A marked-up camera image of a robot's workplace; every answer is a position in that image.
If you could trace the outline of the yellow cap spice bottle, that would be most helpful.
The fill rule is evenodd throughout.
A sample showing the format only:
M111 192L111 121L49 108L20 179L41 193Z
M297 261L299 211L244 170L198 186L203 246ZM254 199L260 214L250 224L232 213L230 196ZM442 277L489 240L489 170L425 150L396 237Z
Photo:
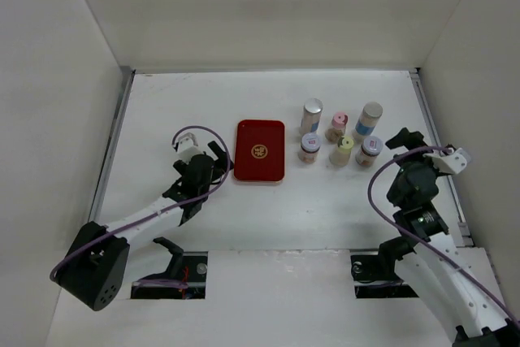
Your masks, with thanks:
M346 166L349 163L354 145L355 142L352 137L340 137L336 143L336 146L329 155L330 163L337 167Z

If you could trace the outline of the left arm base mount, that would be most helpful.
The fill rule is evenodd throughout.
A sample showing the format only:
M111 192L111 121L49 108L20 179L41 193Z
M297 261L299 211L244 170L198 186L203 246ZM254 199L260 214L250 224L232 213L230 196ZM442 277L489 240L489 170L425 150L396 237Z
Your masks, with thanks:
M186 252L165 237L153 243L164 247L170 261L164 271L149 274L132 283L130 298L135 300L193 300L206 298L209 254Z

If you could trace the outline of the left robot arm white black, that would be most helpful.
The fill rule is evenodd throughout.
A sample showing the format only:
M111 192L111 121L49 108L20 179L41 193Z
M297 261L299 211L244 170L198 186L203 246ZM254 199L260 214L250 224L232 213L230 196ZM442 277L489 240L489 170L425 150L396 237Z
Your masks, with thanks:
M179 178L144 209L107 225L94 221L83 225L65 258L51 271L50 280L91 310L102 310L123 286L131 253L154 243L168 252L156 258L156 274L134 281L132 287L189 289L189 277L180 276L184 251L164 234L198 214L233 169L223 142L212 141L208 146L210 154L197 152L178 160L174 168Z

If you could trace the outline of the white cap red label jar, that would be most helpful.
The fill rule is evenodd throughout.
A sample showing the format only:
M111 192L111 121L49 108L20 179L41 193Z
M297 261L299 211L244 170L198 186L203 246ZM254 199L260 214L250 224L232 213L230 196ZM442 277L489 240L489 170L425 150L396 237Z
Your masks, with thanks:
M319 154L322 142L315 132L309 132L302 136L298 156L304 163L314 163Z

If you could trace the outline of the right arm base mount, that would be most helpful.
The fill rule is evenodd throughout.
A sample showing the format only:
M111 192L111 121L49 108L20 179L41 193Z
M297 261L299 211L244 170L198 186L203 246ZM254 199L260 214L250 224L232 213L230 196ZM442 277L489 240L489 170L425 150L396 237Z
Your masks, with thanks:
M398 261L413 247L402 236L382 243L376 254L350 255L351 276L357 299L416 298L417 293L395 272Z

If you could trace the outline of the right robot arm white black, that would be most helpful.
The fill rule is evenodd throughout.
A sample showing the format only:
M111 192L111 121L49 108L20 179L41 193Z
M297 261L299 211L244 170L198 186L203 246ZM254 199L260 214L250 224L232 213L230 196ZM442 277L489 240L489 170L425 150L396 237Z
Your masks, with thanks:
M454 346L517 346L519 322L463 262L448 226L433 206L442 176L465 170L462 148L427 145L420 132L403 128L387 141L399 171L387 192L397 211L386 218L400 236L379 247L376 266L389 279L404 280L441 323Z

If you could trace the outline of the silver cap tall bottle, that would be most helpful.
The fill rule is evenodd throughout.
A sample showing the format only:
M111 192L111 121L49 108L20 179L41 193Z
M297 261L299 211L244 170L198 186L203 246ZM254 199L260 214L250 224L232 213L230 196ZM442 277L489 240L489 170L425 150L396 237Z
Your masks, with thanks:
M303 106L300 134L317 132L323 112L323 103L317 98L307 99Z

